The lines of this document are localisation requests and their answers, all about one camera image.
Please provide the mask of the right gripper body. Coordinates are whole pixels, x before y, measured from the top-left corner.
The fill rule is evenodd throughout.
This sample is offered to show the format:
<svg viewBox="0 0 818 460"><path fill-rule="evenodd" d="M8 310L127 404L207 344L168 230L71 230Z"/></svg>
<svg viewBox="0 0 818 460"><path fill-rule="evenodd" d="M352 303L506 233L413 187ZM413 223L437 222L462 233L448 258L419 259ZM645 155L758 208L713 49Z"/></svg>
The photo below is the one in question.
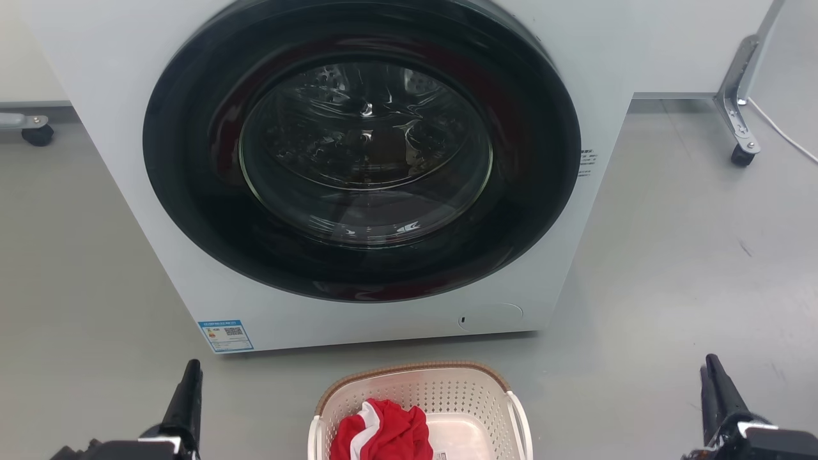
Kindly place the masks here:
<svg viewBox="0 0 818 460"><path fill-rule="evenodd" d="M816 459L817 439L812 433L786 430L760 422L738 422L703 448L684 459Z"/></svg>

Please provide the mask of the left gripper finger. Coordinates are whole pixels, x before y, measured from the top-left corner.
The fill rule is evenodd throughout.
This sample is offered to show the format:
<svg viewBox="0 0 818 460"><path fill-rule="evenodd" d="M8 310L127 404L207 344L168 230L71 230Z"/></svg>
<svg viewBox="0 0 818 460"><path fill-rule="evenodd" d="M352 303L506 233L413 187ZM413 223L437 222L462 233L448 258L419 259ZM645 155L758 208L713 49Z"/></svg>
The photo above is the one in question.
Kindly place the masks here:
<svg viewBox="0 0 818 460"><path fill-rule="evenodd" d="M167 406L166 414L160 423L160 434L179 437L182 443L195 442L193 429L193 411L195 405L195 360L190 359L182 373L181 381L176 385L173 396Z"/></svg>
<svg viewBox="0 0 818 460"><path fill-rule="evenodd" d="M186 366L186 382L188 386L189 417L188 431L189 448L199 448L201 442L201 412L202 412L202 389L203 372L201 362L188 362Z"/></svg>

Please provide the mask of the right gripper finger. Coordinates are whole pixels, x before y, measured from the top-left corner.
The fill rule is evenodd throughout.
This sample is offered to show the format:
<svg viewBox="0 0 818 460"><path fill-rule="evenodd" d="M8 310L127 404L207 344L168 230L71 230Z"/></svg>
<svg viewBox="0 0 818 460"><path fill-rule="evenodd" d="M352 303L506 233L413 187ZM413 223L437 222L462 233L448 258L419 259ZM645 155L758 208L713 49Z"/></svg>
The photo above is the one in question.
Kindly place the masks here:
<svg viewBox="0 0 818 460"><path fill-rule="evenodd" d="M725 413L722 404L722 364L705 364L700 368L701 411L704 445L710 445L719 435Z"/></svg>
<svg viewBox="0 0 818 460"><path fill-rule="evenodd" d="M706 364L722 363L718 355L708 353L708 355L706 355ZM749 411L747 404L745 404L744 399L740 396L738 389L727 372L725 372L725 369L724 373L722 373L722 378L721 397L725 418L719 436L728 436L728 434L736 431L738 422L762 422L766 424L768 420L765 417L761 417Z"/></svg>

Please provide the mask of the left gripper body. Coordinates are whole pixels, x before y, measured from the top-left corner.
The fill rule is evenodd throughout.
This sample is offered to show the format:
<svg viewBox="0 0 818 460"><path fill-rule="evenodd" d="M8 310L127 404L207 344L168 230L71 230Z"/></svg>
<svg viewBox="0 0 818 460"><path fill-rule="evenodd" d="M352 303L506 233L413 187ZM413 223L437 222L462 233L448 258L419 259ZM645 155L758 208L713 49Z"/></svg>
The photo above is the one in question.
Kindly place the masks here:
<svg viewBox="0 0 818 460"><path fill-rule="evenodd" d="M134 440L93 439L85 449L62 447L52 459L192 459L192 437L160 434Z"/></svg>

